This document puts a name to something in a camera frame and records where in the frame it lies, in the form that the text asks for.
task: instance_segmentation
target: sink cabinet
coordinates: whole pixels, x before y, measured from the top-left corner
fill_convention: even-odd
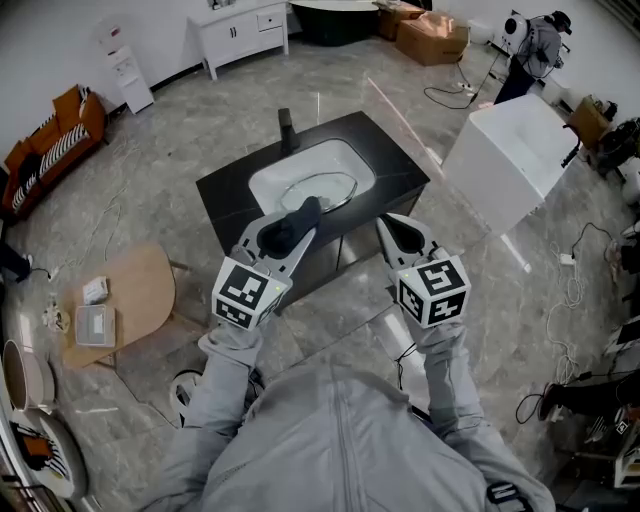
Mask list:
[[[216,68],[254,53],[283,47],[289,53],[286,2],[242,0],[212,10],[204,0],[187,18],[202,63],[212,80]]]
[[[197,183],[228,255],[250,222],[274,211],[276,198],[290,180],[340,168],[357,181],[360,194],[356,190],[349,202],[322,216],[309,250],[291,276],[293,287],[277,312],[378,253],[376,218],[386,212],[409,215],[429,182],[423,170],[364,112],[298,136],[300,146],[292,156],[283,156],[281,143],[275,142]]]

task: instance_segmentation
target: gray tile floor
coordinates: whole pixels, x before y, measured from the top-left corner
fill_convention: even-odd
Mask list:
[[[472,46],[461,66],[477,84],[492,60],[492,50]],[[288,58],[271,53],[245,59],[220,70],[216,83],[199,71],[157,92],[152,107],[109,126],[111,144],[10,230],[9,242],[32,253],[39,266],[61,268],[51,284],[34,274],[8,285],[5,335],[49,358],[58,382],[57,413],[78,440],[91,494],[104,510],[131,507],[148,485],[176,424],[168,384],[178,371],[203,364],[197,333],[161,329],[121,353],[119,376],[95,366],[73,371],[61,364],[58,341],[41,325],[47,296],[90,274],[105,253],[109,258],[153,240],[195,270],[177,276],[178,310],[209,321],[210,290],[223,253],[195,181],[276,141],[280,107],[291,109],[298,130],[363,110],[432,179],[413,216],[461,255],[471,278],[467,345],[487,416],[530,471],[545,479],[553,475],[560,459],[547,426],[520,426],[514,419],[519,400],[553,379],[562,354],[545,333],[549,309],[563,297],[549,244],[556,241],[568,251],[587,221],[618,233],[631,222],[631,212],[615,180],[602,180],[575,161],[546,203],[507,238],[489,234],[435,163],[446,156],[469,111],[437,106],[422,89],[458,81],[453,66],[422,68],[375,39],[341,48],[292,41]],[[477,104],[492,100],[499,86],[489,79]],[[114,208],[103,215],[110,204],[119,204],[120,214]],[[583,367],[598,357],[611,328],[624,318],[619,298],[629,284],[612,285],[602,260],[605,242],[587,232],[580,247],[584,300],[573,311],[558,311],[551,322],[556,338],[577,344]],[[523,262],[530,267],[525,270]],[[259,361],[265,376],[273,379],[293,365],[332,357],[395,382],[392,358],[410,341],[387,284],[376,256],[287,308],[267,328]],[[412,400],[426,407],[417,354],[407,361],[404,382]]]

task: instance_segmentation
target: striped cushion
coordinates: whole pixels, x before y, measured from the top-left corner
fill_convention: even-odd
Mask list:
[[[84,85],[80,85],[78,87],[78,91],[80,92],[80,117],[82,117],[82,113],[84,112],[84,106],[87,103],[87,98],[89,97],[89,93],[91,89],[85,87]]]
[[[47,126],[47,124],[49,124],[49,121],[51,121],[54,117],[56,117],[55,114],[51,114],[49,117],[47,117],[47,120],[44,123],[42,123],[40,126],[38,126],[38,130],[40,130],[40,129],[44,128],[45,126]]]
[[[62,138],[60,138],[58,142],[56,142],[53,147],[47,151],[47,154],[42,157],[42,163],[40,164],[39,171],[40,178],[42,178],[49,169],[57,164],[64,155],[78,144],[78,142],[88,138],[89,133],[82,123],[77,124],[69,132],[65,133]],[[35,174],[27,180],[27,184],[25,185],[27,194],[31,190],[31,187],[35,185],[36,181],[38,180]],[[22,206],[24,200],[24,191],[22,190],[22,187],[19,187],[13,196],[13,211],[15,213],[18,213],[18,210]]]

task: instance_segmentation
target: faucet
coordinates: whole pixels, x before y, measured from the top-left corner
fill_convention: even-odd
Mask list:
[[[573,126],[568,124],[565,124],[563,128],[569,128],[573,133],[576,134],[576,137],[578,137],[578,143],[567,155],[567,157],[562,161],[561,165],[562,165],[562,168],[564,169],[567,165],[571,163],[571,160],[573,160],[573,158],[578,154],[578,151],[580,151],[580,144],[582,143],[582,141],[580,140],[580,133],[578,133],[577,128],[574,128]]]
[[[288,108],[278,109],[278,123],[280,124],[280,152],[282,156],[289,156],[300,147],[300,138],[293,129],[291,112]]]

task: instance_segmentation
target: cardboard box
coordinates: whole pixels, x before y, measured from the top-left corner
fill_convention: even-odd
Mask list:
[[[444,14],[426,12],[401,21],[396,48],[423,66],[453,64],[469,43],[469,27]]]
[[[424,13],[424,9],[406,2],[400,2],[397,5],[376,5],[380,8],[378,11],[378,34],[389,41],[395,41],[398,35],[398,25],[403,20],[415,20]]]
[[[609,121],[598,111],[589,96],[582,99],[567,124],[578,130],[580,140],[587,149],[593,149],[609,128]]]

